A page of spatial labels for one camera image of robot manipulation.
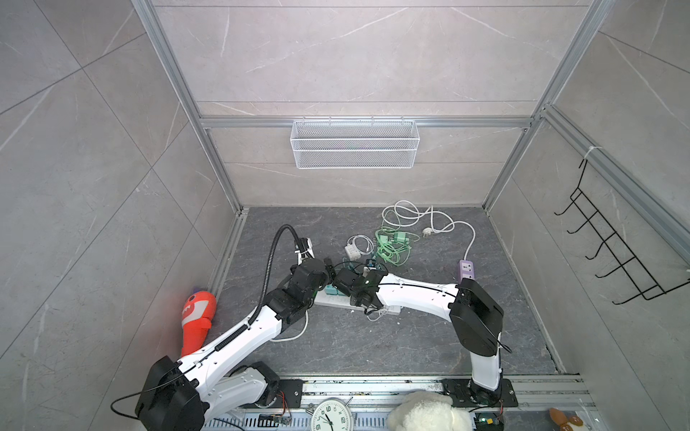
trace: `dark marble floor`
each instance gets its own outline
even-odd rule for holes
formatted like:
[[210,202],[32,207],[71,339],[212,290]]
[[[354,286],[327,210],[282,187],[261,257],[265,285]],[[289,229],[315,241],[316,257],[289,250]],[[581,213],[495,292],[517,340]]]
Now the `dark marble floor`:
[[[544,337],[484,211],[481,208],[443,211],[455,220],[468,221],[477,230],[469,260],[475,264],[477,282],[505,311],[502,340],[513,353],[502,353],[504,373],[554,374],[555,366]],[[338,262],[345,257],[344,246],[349,237],[373,236],[381,225],[381,209],[251,208],[209,338],[231,328],[256,305],[270,243],[283,223],[292,224],[301,237],[311,238],[316,257],[331,257]],[[427,226],[428,217],[408,231],[421,234]],[[471,231],[458,225],[450,233],[414,243],[408,262],[389,269],[409,279],[453,282],[457,261],[470,239]],[[293,239],[285,232],[275,253],[270,288],[288,274],[290,265],[296,261]],[[469,353],[457,340],[453,326],[436,316],[403,309],[399,316],[383,316],[370,322],[361,312],[315,305],[309,317],[309,327],[301,338],[266,343],[246,362],[264,361],[279,374],[468,374],[471,371]],[[301,329],[302,324],[298,323],[282,337],[296,335]]]

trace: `white power adapter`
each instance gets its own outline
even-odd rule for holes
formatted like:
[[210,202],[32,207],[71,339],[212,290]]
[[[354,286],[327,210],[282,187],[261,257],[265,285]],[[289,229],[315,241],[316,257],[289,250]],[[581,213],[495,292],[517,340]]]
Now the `white power adapter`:
[[359,253],[359,249],[355,246],[355,244],[348,244],[345,246],[345,254],[347,254],[347,258],[350,259],[351,261],[356,261],[360,257],[362,257],[362,254]]

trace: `clock face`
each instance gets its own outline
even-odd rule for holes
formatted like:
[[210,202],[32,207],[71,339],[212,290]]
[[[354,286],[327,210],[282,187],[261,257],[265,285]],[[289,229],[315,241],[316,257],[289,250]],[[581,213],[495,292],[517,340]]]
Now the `clock face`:
[[352,431],[350,409],[339,399],[327,399],[319,404],[311,418],[311,431]]

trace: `red plush toy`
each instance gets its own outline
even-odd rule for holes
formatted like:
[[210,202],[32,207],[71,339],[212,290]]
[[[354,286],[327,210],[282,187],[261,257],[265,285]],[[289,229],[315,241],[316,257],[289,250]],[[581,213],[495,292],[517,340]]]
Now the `red plush toy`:
[[215,308],[216,300],[210,292],[197,292],[187,299],[182,308],[182,356],[203,347]]

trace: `purple power strip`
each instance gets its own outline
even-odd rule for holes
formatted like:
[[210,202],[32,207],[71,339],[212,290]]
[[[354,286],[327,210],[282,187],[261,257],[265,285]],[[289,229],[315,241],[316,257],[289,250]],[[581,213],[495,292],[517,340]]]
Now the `purple power strip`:
[[460,261],[457,263],[457,280],[474,280],[474,263],[472,261]]

